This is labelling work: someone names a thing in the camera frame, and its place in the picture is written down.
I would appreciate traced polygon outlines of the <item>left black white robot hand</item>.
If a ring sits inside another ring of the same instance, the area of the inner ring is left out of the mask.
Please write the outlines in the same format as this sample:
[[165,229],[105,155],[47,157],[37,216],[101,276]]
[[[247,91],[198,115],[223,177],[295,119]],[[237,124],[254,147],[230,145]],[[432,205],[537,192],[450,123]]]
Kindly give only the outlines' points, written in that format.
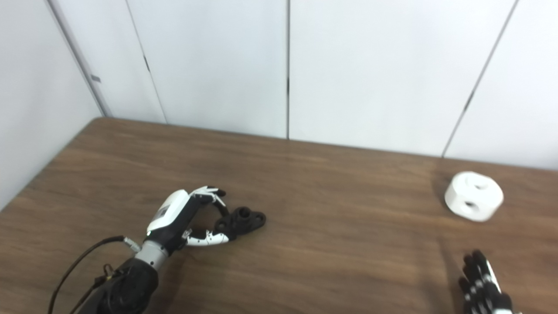
[[229,214],[226,204],[221,200],[224,190],[213,186],[203,186],[192,192],[174,191],[155,213],[146,230],[146,240],[157,244],[167,254],[186,246],[209,246],[234,241],[233,235],[216,230],[191,230],[190,225],[204,205],[217,207],[222,217]]

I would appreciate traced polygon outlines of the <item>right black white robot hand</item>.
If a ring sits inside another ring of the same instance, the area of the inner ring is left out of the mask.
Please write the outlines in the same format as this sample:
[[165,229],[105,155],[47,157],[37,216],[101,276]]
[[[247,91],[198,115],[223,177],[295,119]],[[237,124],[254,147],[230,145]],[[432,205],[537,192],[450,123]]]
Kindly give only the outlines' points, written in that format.
[[463,275],[458,279],[464,314],[514,314],[508,294],[502,292],[494,270],[480,250],[463,257]]

